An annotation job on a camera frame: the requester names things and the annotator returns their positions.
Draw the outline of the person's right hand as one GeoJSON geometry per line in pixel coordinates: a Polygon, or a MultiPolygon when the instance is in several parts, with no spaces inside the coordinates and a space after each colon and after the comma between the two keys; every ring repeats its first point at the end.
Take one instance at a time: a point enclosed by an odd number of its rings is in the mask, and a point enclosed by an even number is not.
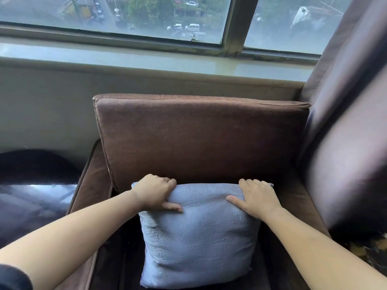
{"type": "Polygon", "coordinates": [[[284,211],[273,187],[257,179],[240,179],[239,187],[244,195],[244,200],[249,206],[249,215],[267,222],[274,215],[284,211]]]}

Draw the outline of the person's left hand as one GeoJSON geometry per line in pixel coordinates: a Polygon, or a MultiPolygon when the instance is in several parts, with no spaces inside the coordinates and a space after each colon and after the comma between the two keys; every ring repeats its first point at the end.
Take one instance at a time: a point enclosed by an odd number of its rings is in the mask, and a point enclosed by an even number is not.
{"type": "Polygon", "coordinates": [[[162,211],[162,202],[168,201],[177,181],[167,177],[148,174],[131,189],[138,203],[139,211],[162,211]]]}

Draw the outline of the light blue throw pillow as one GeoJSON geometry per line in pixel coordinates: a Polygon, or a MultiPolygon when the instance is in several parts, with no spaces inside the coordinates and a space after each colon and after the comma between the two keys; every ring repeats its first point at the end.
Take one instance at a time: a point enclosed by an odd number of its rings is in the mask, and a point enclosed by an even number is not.
{"type": "Polygon", "coordinates": [[[202,286],[267,287],[258,242],[260,220],[226,200],[244,200],[238,184],[182,184],[168,197],[174,211],[139,213],[145,243],[140,286],[182,290],[202,286]]]}

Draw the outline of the person's right forearm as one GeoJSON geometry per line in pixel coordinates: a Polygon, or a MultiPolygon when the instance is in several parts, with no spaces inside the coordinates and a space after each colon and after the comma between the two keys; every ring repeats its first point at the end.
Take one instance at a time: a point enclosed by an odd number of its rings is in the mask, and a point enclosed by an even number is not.
{"type": "Polygon", "coordinates": [[[259,215],[311,290],[387,290],[387,277],[284,208],[259,215]]]}

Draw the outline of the person's left forearm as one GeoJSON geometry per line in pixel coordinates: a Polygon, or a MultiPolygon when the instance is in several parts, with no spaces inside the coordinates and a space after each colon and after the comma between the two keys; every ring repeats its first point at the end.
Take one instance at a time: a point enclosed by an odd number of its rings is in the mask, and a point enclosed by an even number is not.
{"type": "Polygon", "coordinates": [[[20,269],[33,290],[55,290],[139,211],[132,191],[76,211],[0,249],[0,264],[20,269]]]}

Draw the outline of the brown back cushion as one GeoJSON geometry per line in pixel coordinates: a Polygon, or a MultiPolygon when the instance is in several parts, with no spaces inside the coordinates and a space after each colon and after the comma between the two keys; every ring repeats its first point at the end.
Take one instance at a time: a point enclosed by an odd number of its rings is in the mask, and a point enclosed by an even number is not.
{"type": "Polygon", "coordinates": [[[93,98],[118,192],[147,174],[178,184],[275,182],[291,167],[311,105],[234,97],[111,93],[93,98]]]}

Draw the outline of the glossy black side table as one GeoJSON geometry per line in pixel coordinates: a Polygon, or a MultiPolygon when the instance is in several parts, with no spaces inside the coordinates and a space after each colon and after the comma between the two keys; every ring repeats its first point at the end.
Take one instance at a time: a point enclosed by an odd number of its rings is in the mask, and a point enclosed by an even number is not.
{"type": "Polygon", "coordinates": [[[0,249],[65,216],[80,176],[48,150],[0,153],[0,249]]]}

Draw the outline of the person's dark sleeve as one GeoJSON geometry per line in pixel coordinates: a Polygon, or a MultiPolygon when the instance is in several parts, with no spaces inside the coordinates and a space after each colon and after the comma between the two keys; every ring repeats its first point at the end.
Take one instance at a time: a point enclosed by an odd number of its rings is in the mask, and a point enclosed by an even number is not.
{"type": "Polygon", "coordinates": [[[0,290],[33,290],[26,273],[13,266],[0,264],[0,290]]]}

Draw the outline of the window with metal frame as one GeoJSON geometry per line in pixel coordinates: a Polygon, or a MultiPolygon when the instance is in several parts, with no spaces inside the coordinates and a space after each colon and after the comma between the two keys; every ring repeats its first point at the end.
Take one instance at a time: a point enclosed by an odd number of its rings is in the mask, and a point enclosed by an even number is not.
{"type": "Polygon", "coordinates": [[[0,35],[316,64],[352,0],[0,0],[0,35]]]}

